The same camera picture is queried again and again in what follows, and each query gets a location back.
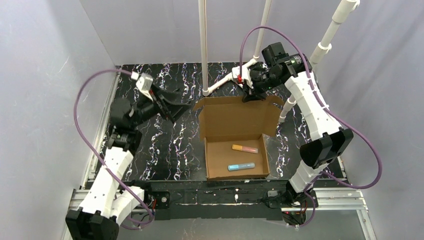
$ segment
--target black tabletop with white veins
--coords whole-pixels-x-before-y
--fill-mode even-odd
[[[234,62],[209,63],[209,86],[219,81],[236,66]],[[182,92],[182,103],[190,101],[190,104],[194,106],[203,98],[200,63],[134,64],[123,65],[122,69],[148,73],[154,78],[153,84],[162,89],[169,91],[179,89]],[[243,91],[239,86],[233,82],[227,82],[210,96],[241,96],[242,94]],[[290,93],[284,86],[279,86],[269,91],[268,95],[277,95],[285,101]],[[139,96],[136,82],[121,74],[115,99],[127,98],[131,103],[135,103]],[[164,121],[157,115],[138,126],[142,133],[141,143],[123,180],[205,181],[207,179],[205,147],[199,138],[199,113],[200,110],[190,109],[175,124]],[[310,141],[306,121],[297,105],[287,114],[286,121],[276,126],[275,130],[276,137],[265,136],[270,168],[268,179],[288,180],[299,166],[301,160],[299,147]],[[337,161],[331,163],[327,171],[338,178],[343,178]]]

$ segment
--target marker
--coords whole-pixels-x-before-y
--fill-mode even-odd
[[[233,144],[231,148],[233,150],[242,151],[242,152],[246,152],[246,153],[252,153],[252,154],[258,153],[258,149],[254,148],[254,147],[248,147],[248,146],[241,146],[241,145]]]
[[[228,165],[228,171],[236,171],[236,170],[242,170],[242,169],[254,169],[254,168],[255,168],[255,164],[253,162]]]

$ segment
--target black bracket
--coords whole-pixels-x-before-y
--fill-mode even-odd
[[[65,218],[69,233],[74,240],[115,240],[118,238],[119,226],[114,219],[100,215],[69,210]]]
[[[340,156],[351,140],[354,133],[349,128],[330,135],[324,134],[320,139],[300,146],[300,156],[304,163],[311,168],[318,168],[323,163],[331,163]]]
[[[312,197],[315,207],[318,207],[318,200],[317,200],[317,194],[314,190],[310,189],[308,191],[308,194]],[[296,194],[295,197],[289,198],[288,200],[286,198],[287,196],[283,194],[281,191],[268,191],[267,192],[267,198],[269,200],[264,201],[265,205],[271,209],[280,209],[280,208],[286,208],[288,205],[292,207],[292,203],[299,202],[301,205],[304,202],[307,202],[308,206],[312,206],[312,201],[309,197],[307,197],[303,192]]]
[[[156,199],[154,209],[169,209],[171,195],[168,191],[152,191],[148,193]]]
[[[133,156],[136,155],[137,148],[142,141],[142,133],[137,130],[125,128],[109,127],[110,137],[106,142],[108,149],[112,147],[122,148],[124,152],[130,151]]]

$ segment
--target floor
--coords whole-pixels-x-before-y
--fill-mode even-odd
[[[220,80],[236,65],[234,62],[209,63],[209,85]],[[203,98],[200,63],[135,64],[124,65],[122,69],[148,73],[155,78],[154,84],[163,89],[170,91],[179,89],[182,92],[183,103],[190,101],[194,106]],[[135,103],[139,97],[135,86],[135,81],[127,76],[120,76],[115,99],[127,98]],[[242,94],[240,87],[228,82],[212,93],[211,97]],[[283,100],[289,97],[288,90],[283,86],[272,89],[268,94],[278,95]],[[157,116],[140,125],[138,129],[143,134],[141,144],[123,180],[205,181],[205,149],[204,143],[199,139],[199,112],[199,110],[188,110],[175,124],[165,122]],[[280,123],[276,131],[276,137],[266,137],[270,164],[268,178],[288,180],[299,166],[301,160],[299,147],[310,140],[308,127],[298,106],[288,113],[286,122]],[[338,178],[343,178],[337,161],[330,164],[327,171]]]
[[[365,240],[355,210],[317,210],[307,227],[261,218],[172,219],[155,221],[142,231],[119,229],[118,240]]]

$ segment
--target orange marker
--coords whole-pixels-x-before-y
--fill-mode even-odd
[[[246,152],[246,153],[252,153],[252,154],[257,154],[258,153],[258,149],[257,148],[248,147],[248,146],[241,146],[241,145],[236,145],[236,144],[233,144],[232,145],[232,149],[233,150],[237,150],[237,151]]]

